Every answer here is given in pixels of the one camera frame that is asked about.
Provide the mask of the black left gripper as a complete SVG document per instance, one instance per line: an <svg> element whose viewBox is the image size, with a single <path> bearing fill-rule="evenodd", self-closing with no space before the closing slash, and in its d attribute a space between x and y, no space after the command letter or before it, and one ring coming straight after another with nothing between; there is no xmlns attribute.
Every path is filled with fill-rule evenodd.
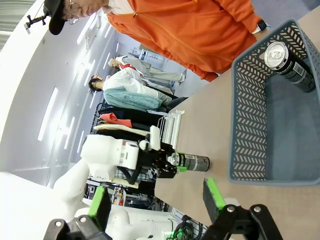
<svg viewBox="0 0 320 240"><path fill-rule="evenodd" d="M168 157L174 154L184 155L173 149L173 146L160 142L160 149L151 148L149 142L139 142L139 151L137 157L136 169L153 168L157 171L157 178L173 179L176 173L184 173L187 171L185 166L175 166L168 161Z"/></svg>

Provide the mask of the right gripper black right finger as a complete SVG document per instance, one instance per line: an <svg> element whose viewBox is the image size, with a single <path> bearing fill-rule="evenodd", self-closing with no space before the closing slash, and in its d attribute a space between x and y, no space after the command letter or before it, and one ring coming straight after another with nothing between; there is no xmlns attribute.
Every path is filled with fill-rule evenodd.
<svg viewBox="0 0 320 240"><path fill-rule="evenodd" d="M202 240L228 240L232 235L241 235L245 240L283 239L265 205L254 204L244 209L227 204L213 178L203 180L202 199L212 222Z"/></svg>

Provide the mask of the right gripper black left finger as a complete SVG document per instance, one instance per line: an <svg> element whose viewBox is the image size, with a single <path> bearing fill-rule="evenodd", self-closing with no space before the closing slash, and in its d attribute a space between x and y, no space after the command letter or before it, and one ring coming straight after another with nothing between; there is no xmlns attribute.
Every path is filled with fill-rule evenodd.
<svg viewBox="0 0 320 240"><path fill-rule="evenodd" d="M95 191L88 213L74 217L70 222L61 218L49 222L45 240L111 240L106 233L111 212L111 200L105 187Z"/></svg>

